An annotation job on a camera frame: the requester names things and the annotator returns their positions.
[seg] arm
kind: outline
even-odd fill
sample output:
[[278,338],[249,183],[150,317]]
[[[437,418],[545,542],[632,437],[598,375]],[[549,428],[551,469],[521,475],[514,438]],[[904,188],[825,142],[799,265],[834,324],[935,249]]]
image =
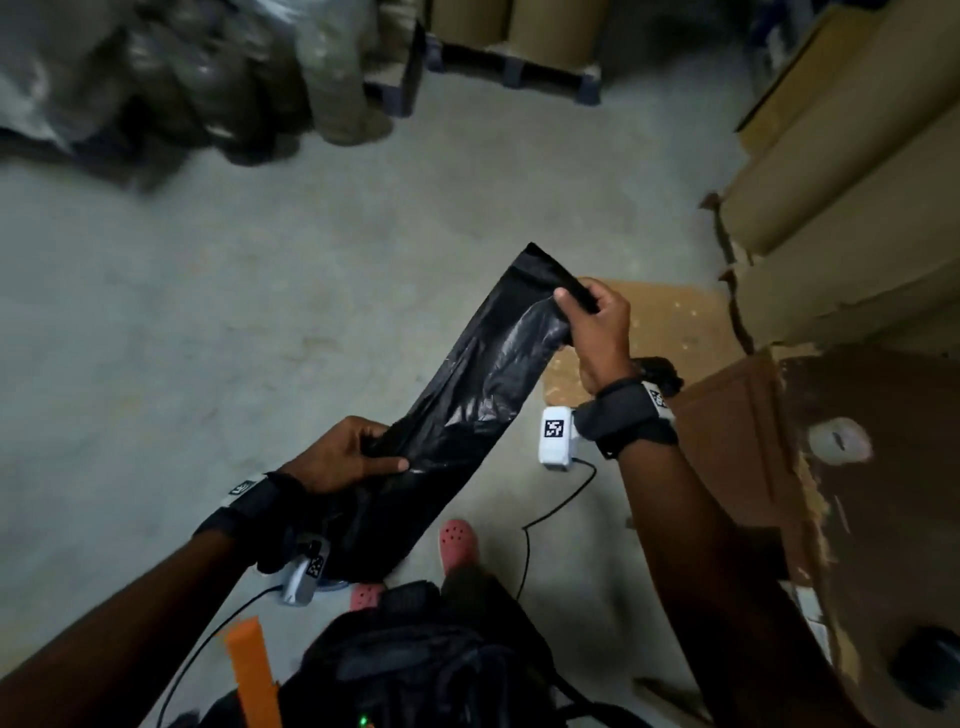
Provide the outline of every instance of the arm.
[[[600,312],[565,292],[588,392],[636,372],[630,305],[587,281]],[[760,566],[730,516],[676,446],[637,440],[618,457],[640,542],[663,608],[718,726],[861,728],[799,610]]]
[[[361,454],[361,439],[385,430],[348,417],[281,471],[321,494],[406,470]],[[67,627],[0,681],[0,725],[139,725],[252,564],[243,546],[205,531]]]

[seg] forearm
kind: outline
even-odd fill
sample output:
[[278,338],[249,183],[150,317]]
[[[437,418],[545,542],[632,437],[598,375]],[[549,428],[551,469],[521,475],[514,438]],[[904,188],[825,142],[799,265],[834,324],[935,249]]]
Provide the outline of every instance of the forearm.
[[638,441],[619,463],[654,583],[717,725],[865,724],[680,450]]
[[191,539],[0,681],[0,725],[139,725],[248,565]]

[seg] orange strap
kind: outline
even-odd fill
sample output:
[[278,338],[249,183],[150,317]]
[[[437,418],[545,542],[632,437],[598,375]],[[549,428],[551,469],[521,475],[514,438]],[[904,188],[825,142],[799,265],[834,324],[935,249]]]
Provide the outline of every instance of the orange strap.
[[276,684],[267,661],[267,645],[256,617],[244,619],[224,637],[233,663],[237,694],[248,728],[281,728]]

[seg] folded black plastic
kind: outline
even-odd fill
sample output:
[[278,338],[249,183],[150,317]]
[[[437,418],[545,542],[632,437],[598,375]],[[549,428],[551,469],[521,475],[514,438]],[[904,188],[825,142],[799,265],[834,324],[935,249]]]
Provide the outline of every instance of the folded black plastic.
[[370,479],[325,499],[310,530],[331,542],[324,577],[383,579],[467,484],[533,391],[569,326],[558,286],[587,310],[596,303],[556,260],[531,243],[473,314],[403,419],[366,448],[402,455],[406,473]]

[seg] person's left hand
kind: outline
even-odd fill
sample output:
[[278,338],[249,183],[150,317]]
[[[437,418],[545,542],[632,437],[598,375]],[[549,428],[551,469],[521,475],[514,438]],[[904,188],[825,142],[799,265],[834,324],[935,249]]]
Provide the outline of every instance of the person's left hand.
[[335,493],[371,475],[402,473],[410,463],[402,457],[366,457],[360,451],[364,437],[379,437],[387,426],[347,417],[317,442],[280,468],[296,478],[311,495]]

